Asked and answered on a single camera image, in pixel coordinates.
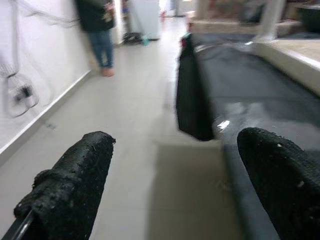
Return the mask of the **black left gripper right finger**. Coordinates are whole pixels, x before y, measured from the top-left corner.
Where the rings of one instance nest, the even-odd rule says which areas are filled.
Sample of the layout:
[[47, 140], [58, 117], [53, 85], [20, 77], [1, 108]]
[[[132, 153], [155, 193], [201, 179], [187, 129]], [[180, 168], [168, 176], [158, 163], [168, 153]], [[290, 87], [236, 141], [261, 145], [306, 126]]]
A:
[[237, 136], [239, 155], [281, 240], [320, 240], [320, 159], [262, 128]]

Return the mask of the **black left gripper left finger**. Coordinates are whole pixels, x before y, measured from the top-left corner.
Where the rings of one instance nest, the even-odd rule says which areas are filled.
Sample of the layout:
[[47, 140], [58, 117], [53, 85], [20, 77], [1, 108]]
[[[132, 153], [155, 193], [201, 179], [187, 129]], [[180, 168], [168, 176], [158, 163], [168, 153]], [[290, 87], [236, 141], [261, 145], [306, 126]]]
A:
[[115, 142], [103, 131], [87, 133], [35, 176], [31, 192], [13, 210], [16, 218], [34, 215], [22, 240], [89, 240]]

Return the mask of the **clear tape cross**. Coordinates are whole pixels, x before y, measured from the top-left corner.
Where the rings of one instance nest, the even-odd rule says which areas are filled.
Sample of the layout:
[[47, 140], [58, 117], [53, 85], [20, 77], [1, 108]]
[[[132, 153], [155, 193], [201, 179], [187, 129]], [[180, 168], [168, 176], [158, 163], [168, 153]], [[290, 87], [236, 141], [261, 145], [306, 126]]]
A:
[[230, 102], [222, 105], [214, 123], [220, 131], [257, 127], [265, 121], [264, 108], [258, 102]]

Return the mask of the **black tablecloth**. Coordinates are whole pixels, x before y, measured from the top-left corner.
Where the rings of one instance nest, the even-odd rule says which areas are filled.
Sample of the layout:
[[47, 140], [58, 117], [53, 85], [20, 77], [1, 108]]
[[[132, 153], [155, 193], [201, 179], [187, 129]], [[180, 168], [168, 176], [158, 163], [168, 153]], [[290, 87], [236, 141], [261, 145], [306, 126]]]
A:
[[245, 231], [245, 240], [281, 240], [249, 178], [237, 136], [241, 130], [218, 130], [214, 123], [227, 103], [260, 103], [264, 122], [256, 127], [284, 137], [320, 159], [320, 97], [253, 51], [198, 45], [249, 42], [244, 33], [187, 33], [178, 60], [178, 128], [200, 140], [220, 140]]

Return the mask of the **white plastic table top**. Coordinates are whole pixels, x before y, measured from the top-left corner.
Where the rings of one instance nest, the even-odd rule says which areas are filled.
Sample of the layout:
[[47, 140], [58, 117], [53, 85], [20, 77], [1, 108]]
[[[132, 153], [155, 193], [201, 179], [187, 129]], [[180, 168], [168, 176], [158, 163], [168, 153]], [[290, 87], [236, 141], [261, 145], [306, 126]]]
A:
[[256, 41], [254, 50], [320, 97], [320, 39]]

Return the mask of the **clear tape strip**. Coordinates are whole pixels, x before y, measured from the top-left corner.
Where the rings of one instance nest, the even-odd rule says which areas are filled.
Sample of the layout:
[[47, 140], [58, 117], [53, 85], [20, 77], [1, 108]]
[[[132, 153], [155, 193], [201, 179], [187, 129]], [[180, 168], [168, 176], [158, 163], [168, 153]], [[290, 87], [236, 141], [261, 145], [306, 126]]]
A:
[[253, 41], [247, 41], [247, 42], [211, 42], [207, 44], [199, 44], [194, 47], [194, 50], [196, 52], [208, 50], [208, 49], [214, 49], [218, 47], [228, 47], [233, 48], [242, 52], [250, 52], [253, 47]]

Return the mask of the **person in black apron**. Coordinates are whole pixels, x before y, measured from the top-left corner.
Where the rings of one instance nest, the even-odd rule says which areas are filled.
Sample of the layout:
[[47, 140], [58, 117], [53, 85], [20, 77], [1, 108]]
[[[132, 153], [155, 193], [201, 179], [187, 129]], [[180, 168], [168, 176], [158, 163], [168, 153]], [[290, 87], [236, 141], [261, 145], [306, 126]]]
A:
[[87, 34], [101, 75], [114, 76], [111, 29], [115, 26], [114, 0], [74, 0], [80, 26]]

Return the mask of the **white chest freezer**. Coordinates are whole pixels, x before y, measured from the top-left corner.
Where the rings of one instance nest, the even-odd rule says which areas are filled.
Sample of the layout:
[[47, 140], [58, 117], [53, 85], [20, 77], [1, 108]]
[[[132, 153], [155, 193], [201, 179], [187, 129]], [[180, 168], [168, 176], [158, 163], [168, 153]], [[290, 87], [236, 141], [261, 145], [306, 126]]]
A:
[[130, 31], [144, 34], [149, 40], [161, 38], [159, 0], [128, 0]]

